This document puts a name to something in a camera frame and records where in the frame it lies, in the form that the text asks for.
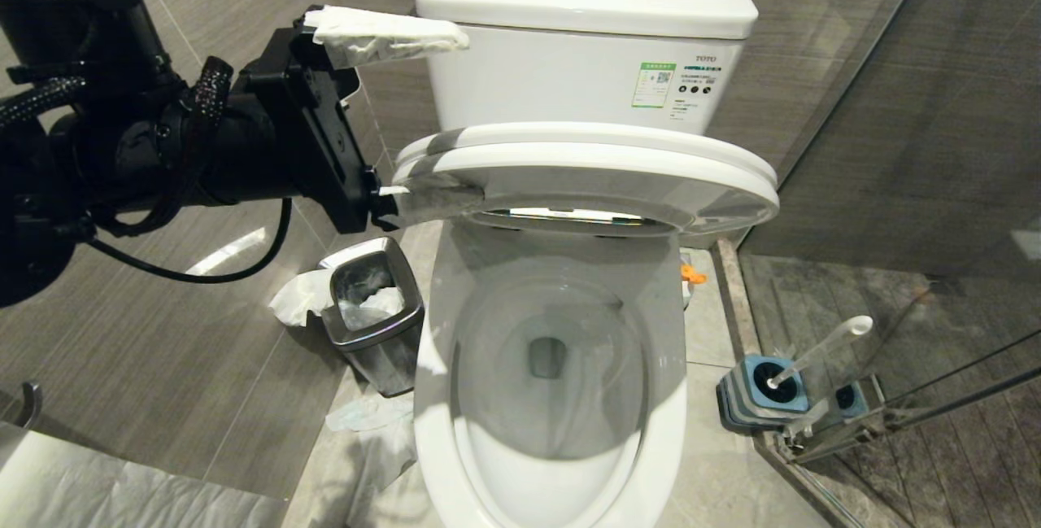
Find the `toilet tank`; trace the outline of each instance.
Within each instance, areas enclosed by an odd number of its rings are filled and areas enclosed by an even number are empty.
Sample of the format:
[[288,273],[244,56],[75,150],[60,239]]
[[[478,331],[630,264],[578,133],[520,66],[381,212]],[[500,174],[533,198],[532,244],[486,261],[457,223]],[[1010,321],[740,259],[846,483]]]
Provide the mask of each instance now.
[[428,58],[442,130],[603,121],[704,134],[759,12],[752,0],[415,0],[469,50]]

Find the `robotic arm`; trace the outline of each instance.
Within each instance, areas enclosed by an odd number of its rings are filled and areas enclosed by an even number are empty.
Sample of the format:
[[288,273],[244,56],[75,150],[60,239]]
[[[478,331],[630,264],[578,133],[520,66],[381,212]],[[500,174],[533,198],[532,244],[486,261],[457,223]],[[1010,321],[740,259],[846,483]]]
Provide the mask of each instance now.
[[[364,160],[340,101],[354,69],[336,71],[313,30],[279,28],[231,84],[230,65],[208,57],[194,87],[171,68],[142,0],[0,0],[0,27],[32,87],[0,102],[0,307],[60,276],[77,244],[135,268],[211,283],[259,272],[288,228],[289,197],[323,205],[339,232],[370,213],[393,213]],[[73,112],[45,132],[37,117]],[[147,265],[97,240],[169,224],[182,206],[283,199],[272,250],[253,268],[187,276]],[[135,224],[119,213],[147,210]]]

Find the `marble floor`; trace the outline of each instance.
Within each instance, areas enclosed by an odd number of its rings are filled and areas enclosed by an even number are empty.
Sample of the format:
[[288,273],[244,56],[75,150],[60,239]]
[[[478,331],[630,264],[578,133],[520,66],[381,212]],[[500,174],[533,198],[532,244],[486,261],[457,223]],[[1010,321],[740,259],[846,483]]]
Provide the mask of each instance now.
[[[438,228],[420,225],[402,238],[421,288],[429,286]],[[696,287],[685,312],[687,429],[680,474],[658,526],[823,527],[823,519],[755,452],[750,438],[719,425],[714,387],[734,366],[734,355],[710,254],[693,252],[693,261],[709,281]],[[351,372],[346,373],[330,411],[362,393]],[[401,432],[332,432],[324,427],[282,526],[441,527],[422,470],[413,464],[414,447],[401,438]],[[398,479],[377,488],[387,481],[387,469],[402,468]]]

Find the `gray tile wall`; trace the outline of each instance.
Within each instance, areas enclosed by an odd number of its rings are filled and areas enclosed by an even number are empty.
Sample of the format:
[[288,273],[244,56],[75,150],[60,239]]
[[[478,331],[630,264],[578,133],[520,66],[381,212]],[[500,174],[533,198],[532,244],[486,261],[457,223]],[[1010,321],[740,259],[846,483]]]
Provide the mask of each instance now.
[[751,253],[1041,278],[1041,0],[908,0]]
[[[413,0],[333,0],[337,5],[409,12]],[[843,85],[843,65],[878,30],[890,0],[755,0],[760,21],[744,60],[709,128],[780,166],[801,135],[815,128],[821,102]],[[391,61],[361,69],[379,130],[392,156],[438,130],[424,61]]]
[[[176,69],[198,76],[215,54],[242,68],[272,30],[329,0],[146,0]],[[0,64],[15,65],[0,46]],[[15,91],[0,86],[3,95]],[[375,135],[355,95],[351,121]],[[372,161],[379,149],[364,147]],[[159,232],[117,245],[186,270],[257,229],[266,247],[278,203],[185,209]],[[298,201],[277,260],[238,283],[180,284],[124,268],[88,247],[46,292],[0,311],[0,417],[22,380],[45,392],[40,430],[168,472],[276,498],[293,494],[344,362],[315,330],[286,330],[268,310],[275,292],[323,257],[335,230]],[[220,266],[245,268],[254,249]]]

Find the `stainless steel trash can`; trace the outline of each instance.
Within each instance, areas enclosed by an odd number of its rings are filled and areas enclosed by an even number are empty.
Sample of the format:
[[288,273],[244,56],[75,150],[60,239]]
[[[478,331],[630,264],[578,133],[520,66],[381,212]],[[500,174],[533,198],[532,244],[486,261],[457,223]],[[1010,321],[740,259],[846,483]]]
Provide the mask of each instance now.
[[[401,246],[390,237],[379,237],[349,247],[334,257],[339,266],[329,282],[333,306],[322,312],[329,341],[382,396],[412,389],[425,312],[420,287]],[[387,286],[401,291],[402,309],[384,321],[351,328],[341,306],[360,305]]]

